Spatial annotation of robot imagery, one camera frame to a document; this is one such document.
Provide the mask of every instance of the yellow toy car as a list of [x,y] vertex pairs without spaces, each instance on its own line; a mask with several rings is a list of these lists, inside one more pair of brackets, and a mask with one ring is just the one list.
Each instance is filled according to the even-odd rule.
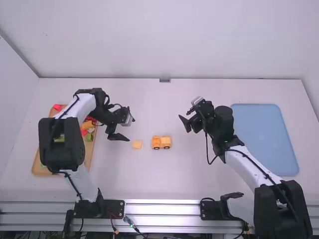
[[152,137],[152,148],[153,149],[169,149],[171,148],[171,138],[170,136],[153,136]]

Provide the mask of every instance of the connector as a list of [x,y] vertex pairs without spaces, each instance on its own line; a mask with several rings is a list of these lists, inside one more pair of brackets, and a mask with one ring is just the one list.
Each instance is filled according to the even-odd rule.
[[123,221],[124,221],[125,223],[127,223],[127,224],[130,224],[130,227],[131,227],[131,228],[133,228],[133,229],[136,228],[134,222],[133,222],[130,218],[128,218],[127,216],[123,217]]
[[113,229],[113,231],[114,231],[114,233],[115,233],[116,235],[120,233],[120,232],[115,228],[115,226],[112,226],[112,229]]

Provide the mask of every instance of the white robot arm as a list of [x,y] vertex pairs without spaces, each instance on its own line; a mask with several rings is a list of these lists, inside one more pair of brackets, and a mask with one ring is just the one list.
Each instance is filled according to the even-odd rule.
[[307,206],[301,186],[295,181],[284,181],[264,167],[234,134],[232,109],[214,108],[211,101],[197,97],[186,115],[179,115],[187,132],[204,130],[210,136],[216,156],[233,168],[253,191],[250,205],[240,205],[243,193],[230,193],[221,200],[201,204],[201,213],[207,205],[212,220],[243,219],[254,225],[260,239],[308,239],[312,236]]
[[[73,100],[53,118],[39,121],[39,151],[41,163],[52,172],[67,177],[76,191],[76,202],[97,204],[102,198],[100,190],[93,184],[84,165],[85,147],[80,125],[87,116],[107,126],[109,140],[129,141],[120,133],[115,133],[117,124],[130,126],[134,120],[129,107],[109,104],[110,98],[101,88],[78,90]],[[115,105],[120,108],[111,112]],[[55,142],[64,134],[64,142]]]

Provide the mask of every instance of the wooden cutting board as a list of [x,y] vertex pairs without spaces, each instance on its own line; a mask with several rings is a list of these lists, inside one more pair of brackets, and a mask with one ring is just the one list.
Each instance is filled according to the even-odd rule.
[[[52,107],[51,110],[50,110],[49,117],[53,117],[57,113],[59,113],[59,111],[57,111],[55,108]],[[84,165],[86,166],[88,171],[90,171],[90,166],[91,166],[91,162],[92,162],[92,155],[93,155],[94,142],[95,142],[95,136],[96,136],[97,128],[98,127],[95,127],[95,130],[92,133],[93,134],[93,141],[92,142],[86,142],[85,141],[85,136],[82,136],[83,137],[83,141],[84,141],[84,146],[85,146]],[[38,150],[36,152],[31,171],[32,171],[33,175],[38,176],[38,177],[63,177],[63,175],[61,175],[61,174],[58,174],[58,175],[52,174],[46,168],[46,166],[41,164],[39,148],[38,148]]]

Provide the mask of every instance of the white wall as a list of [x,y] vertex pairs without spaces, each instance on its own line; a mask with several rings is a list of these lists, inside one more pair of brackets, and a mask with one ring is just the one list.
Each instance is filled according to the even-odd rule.
[[39,78],[0,36],[0,177],[38,80]]
[[319,116],[318,13],[317,0],[0,0],[0,28],[42,77],[301,78]]

